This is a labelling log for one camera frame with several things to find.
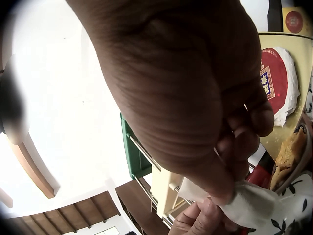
stainless steel rod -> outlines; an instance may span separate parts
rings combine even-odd
[[[134,176],[134,178],[137,181],[137,183],[140,185],[140,187],[143,189],[143,191],[146,193],[146,195],[150,198],[152,203],[155,206],[157,206],[157,201],[152,197],[151,193],[144,187],[144,185],[140,182],[140,180],[136,176]]]
[[[174,222],[175,218],[171,214],[168,215],[168,218],[171,220],[171,222]]]
[[[255,169],[255,166],[254,165],[252,165],[250,162],[248,162],[249,163],[249,167],[251,167],[253,170]]]
[[[177,186],[174,190],[175,190],[176,192],[179,192],[180,187],[179,187],[179,186]],[[183,199],[184,199],[184,201],[185,201],[185,202],[187,202],[187,204],[188,204],[188,205],[193,204],[193,202],[192,202],[192,201],[190,201],[190,200],[188,200],[188,199],[186,199],[186,198],[183,198]]]
[[[165,218],[163,218],[162,221],[169,229],[172,228],[172,225]]]
[[[171,222],[171,220],[170,220],[168,217],[164,218],[164,220],[165,220],[171,227],[173,226],[173,223]]]
[[[145,156],[145,158],[151,163],[151,165],[159,172],[161,173],[161,168],[157,165],[155,160],[148,154],[148,152],[139,144],[131,135],[128,135],[130,140],[136,145],[136,147],[139,149],[139,151]]]

white fabric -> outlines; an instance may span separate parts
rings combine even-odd
[[[192,201],[203,202],[209,195],[193,182],[184,178],[178,195]],[[275,210],[282,210],[278,195],[243,180],[235,184],[235,196],[225,206],[220,206],[224,214],[236,224],[260,229]]]

wooden ceiling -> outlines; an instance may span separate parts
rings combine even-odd
[[[56,210],[8,219],[26,235],[57,235],[77,230],[120,215],[108,191]]]

red circular label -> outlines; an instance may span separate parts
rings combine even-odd
[[[303,28],[303,19],[302,16],[299,12],[297,11],[291,11],[286,15],[286,26],[287,29],[294,33],[297,34],[300,32]]]
[[[285,104],[288,82],[285,64],[273,48],[262,50],[260,75],[267,99],[277,113]]]

snack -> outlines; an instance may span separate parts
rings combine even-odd
[[[299,128],[299,132],[293,133],[281,144],[280,152],[275,160],[277,167],[271,180],[270,190],[284,180],[299,163],[305,140],[306,134],[302,128]]]

